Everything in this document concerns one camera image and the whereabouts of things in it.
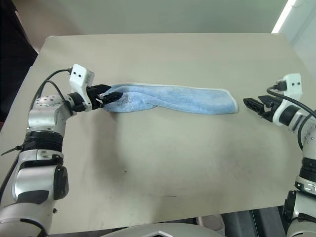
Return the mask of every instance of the towel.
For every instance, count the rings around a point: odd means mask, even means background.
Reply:
[[[225,89],[193,88],[177,85],[115,84],[104,93],[122,92],[122,97],[107,104],[112,112],[133,112],[162,106],[188,113],[219,115],[238,111],[236,100]]]

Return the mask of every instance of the light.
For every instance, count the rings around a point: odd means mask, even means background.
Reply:
[[[276,25],[272,30],[272,34],[279,33],[282,25],[284,24],[287,16],[289,15],[290,11],[292,10],[293,5],[295,4],[296,0],[288,0],[280,17],[278,18]]]

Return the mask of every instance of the wall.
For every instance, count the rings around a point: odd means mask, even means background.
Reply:
[[[297,0],[279,32],[290,41],[316,81],[316,0]]]
[[[269,33],[285,0],[13,0],[31,44],[50,35]]]

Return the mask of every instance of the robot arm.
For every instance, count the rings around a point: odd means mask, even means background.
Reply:
[[[276,89],[282,94],[272,92]],[[259,96],[259,101],[244,99],[246,107],[254,110],[264,119],[276,125],[286,125],[298,135],[303,159],[299,175],[296,177],[296,191],[289,191],[285,200],[283,219],[291,223],[288,237],[316,235],[316,119],[301,109],[308,108],[298,102],[302,95],[302,83],[299,74],[289,74],[276,82],[267,92],[275,95]]]
[[[25,140],[13,173],[14,204],[0,211],[0,236],[46,236],[54,204],[68,193],[62,142],[66,120],[77,112],[91,111],[118,100],[122,93],[102,96],[111,87],[91,86],[94,73],[75,64],[71,70],[72,93],[38,98],[29,112]]]

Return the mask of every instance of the table surface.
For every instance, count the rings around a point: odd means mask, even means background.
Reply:
[[[281,35],[50,37],[0,132],[1,153],[22,143],[40,82],[74,63],[95,73],[93,84],[224,88],[239,112],[208,116],[158,107],[121,114],[99,109],[69,119],[63,146],[69,194],[56,203],[51,234],[282,205],[294,189],[302,157],[296,136],[242,102],[266,94],[277,79],[296,72],[302,75],[302,101],[313,102],[315,83]],[[64,93],[70,92],[68,78],[54,78]],[[1,157],[1,182],[15,156]],[[3,204],[12,202],[10,196],[7,191]]]

